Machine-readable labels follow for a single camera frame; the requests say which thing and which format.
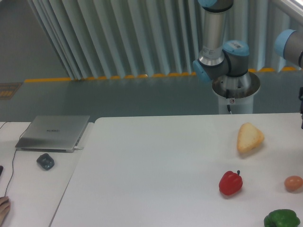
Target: bread slice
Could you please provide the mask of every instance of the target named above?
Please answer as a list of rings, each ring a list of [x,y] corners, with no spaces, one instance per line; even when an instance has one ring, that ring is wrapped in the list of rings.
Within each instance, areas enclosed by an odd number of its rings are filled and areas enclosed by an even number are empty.
[[[263,133],[251,123],[243,124],[238,133],[237,149],[240,153],[246,153],[258,147],[264,140]]]

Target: yellow stripe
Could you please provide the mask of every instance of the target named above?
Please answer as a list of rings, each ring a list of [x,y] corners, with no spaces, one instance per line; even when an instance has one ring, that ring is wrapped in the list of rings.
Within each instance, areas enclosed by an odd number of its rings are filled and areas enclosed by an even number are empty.
[[[54,82],[54,81],[71,81],[71,78],[47,78],[47,79],[26,79],[25,83],[34,83],[34,82]]]
[[[275,70],[273,68],[262,68],[258,72],[274,72]]]
[[[297,69],[294,67],[284,67],[281,69],[281,71],[297,71]]]
[[[255,69],[248,69],[249,72],[275,72],[275,70],[273,68],[262,68],[259,71],[256,71]],[[294,67],[284,67],[281,69],[281,71],[297,71],[296,68]],[[167,76],[165,74],[161,74],[161,73],[157,73],[152,75],[152,77],[183,77],[183,76],[195,76],[196,73],[192,72],[191,74],[189,74],[188,72],[182,72],[182,73],[176,73],[176,72],[172,72],[169,73]],[[126,75],[124,78],[125,79],[134,79],[134,78],[147,78],[147,74],[141,74],[138,75],[137,77],[133,76],[133,75]],[[102,77],[98,77],[97,79],[107,79],[106,76],[102,76]],[[121,79],[121,77],[119,76],[111,76],[110,79]],[[96,78],[94,77],[88,77],[86,79],[81,79],[81,80],[96,80]],[[35,82],[55,82],[55,81],[71,81],[70,78],[68,77],[64,77],[64,78],[47,78],[47,79],[26,79],[24,82],[25,83],[35,83]]]

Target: blue joint cap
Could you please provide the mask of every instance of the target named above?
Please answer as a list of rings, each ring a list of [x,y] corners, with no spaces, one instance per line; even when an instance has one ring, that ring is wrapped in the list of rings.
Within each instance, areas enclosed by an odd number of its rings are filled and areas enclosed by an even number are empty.
[[[214,4],[216,4],[217,0],[198,0],[199,4],[202,7],[212,7]]]
[[[194,71],[196,72],[196,75],[200,80],[202,80],[205,83],[211,81],[198,60],[193,61],[193,67],[194,67]]]
[[[290,35],[295,32],[294,30],[288,29],[280,33],[275,41],[275,51],[278,55],[280,55],[282,58],[284,58],[284,48],[286,45],[286,42]]]
[[[223,45],[223,49],[233,55],[248,56],[250,54],[250,48],[248,45],[240,40],[229,40]]]

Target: laptop lid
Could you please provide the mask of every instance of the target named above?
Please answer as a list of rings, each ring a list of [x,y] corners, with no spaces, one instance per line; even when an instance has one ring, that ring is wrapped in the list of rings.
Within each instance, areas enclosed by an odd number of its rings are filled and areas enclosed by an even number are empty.
[[[88,121],[89,116],[37,116],[16,148],[73,152]]]

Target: green bell pepper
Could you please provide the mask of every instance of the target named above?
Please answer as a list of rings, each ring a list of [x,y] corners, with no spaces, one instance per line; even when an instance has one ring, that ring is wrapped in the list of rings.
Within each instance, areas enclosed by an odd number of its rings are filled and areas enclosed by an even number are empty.
[[[296,213],[288,209],[274,210],[264,218],[265,227],[297,227],[299,224]]]

